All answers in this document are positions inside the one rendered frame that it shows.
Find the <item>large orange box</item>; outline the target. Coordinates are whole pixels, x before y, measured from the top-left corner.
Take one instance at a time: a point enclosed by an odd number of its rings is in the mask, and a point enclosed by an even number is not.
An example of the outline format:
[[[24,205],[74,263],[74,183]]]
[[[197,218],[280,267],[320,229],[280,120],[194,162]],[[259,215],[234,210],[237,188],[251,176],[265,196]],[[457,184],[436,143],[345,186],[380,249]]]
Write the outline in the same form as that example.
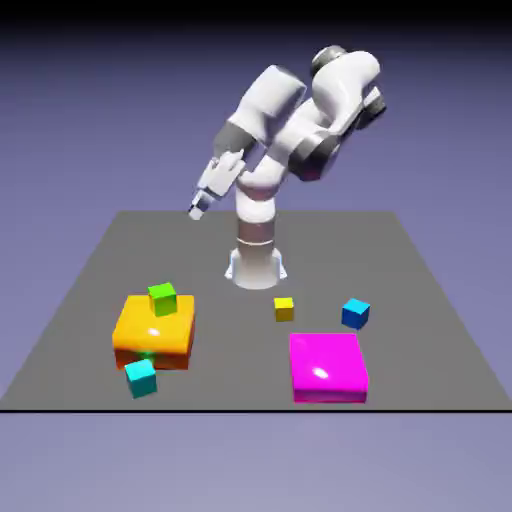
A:
[[[195,335],[195,298],[177,296],[177,311],[157,317],[146,295],[129,295],[112,333],[116,367],[150,359],[156,370],[187,370]]]

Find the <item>large magenta box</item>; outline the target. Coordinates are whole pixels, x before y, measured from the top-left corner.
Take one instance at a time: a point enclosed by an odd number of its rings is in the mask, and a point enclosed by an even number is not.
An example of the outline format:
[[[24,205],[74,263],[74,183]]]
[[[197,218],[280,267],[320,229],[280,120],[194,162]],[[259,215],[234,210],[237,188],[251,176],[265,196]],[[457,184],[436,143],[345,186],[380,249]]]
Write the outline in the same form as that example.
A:
[[[369,377],[356,334],[291,333],[295,403],[365,403]]]

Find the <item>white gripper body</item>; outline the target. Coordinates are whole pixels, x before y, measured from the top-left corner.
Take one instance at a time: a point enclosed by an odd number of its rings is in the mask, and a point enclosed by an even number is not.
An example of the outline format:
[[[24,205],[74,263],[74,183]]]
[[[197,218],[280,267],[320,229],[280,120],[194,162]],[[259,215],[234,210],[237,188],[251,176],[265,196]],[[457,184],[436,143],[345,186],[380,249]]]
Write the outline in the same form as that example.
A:
[[[214,157],[203,171],[197,187],[213,197],[223,197],[245,170],[244,151],[225,151]]]

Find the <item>small blue cube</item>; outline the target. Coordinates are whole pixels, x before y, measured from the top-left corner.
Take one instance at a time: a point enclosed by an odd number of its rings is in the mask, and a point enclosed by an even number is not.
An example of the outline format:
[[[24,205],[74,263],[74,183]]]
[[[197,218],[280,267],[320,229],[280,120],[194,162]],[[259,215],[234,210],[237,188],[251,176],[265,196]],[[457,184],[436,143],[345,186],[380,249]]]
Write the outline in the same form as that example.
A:
[[[368,321],[370,304],[356,298],[350,298],[342,307],[341,324],[360,330]]]

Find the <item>small green cube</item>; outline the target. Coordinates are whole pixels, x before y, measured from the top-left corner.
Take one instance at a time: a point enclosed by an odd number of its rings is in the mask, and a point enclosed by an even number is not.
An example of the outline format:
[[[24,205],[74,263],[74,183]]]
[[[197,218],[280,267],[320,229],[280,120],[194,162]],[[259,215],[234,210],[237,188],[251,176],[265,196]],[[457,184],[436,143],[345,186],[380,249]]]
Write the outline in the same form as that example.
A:
[[[177,294],[170,282],[148,287],[150,308],[156,317],[177,312]]]

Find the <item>small cyan cube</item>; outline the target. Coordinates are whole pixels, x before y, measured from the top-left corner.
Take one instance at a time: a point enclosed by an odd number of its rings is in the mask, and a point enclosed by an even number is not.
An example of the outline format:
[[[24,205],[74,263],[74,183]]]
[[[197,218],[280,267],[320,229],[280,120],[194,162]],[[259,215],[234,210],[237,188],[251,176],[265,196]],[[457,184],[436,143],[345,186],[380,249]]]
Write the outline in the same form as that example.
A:
[[[156,371],[150,359],[142,359],[124,367],[127,383],[134,399],[157,391]]]

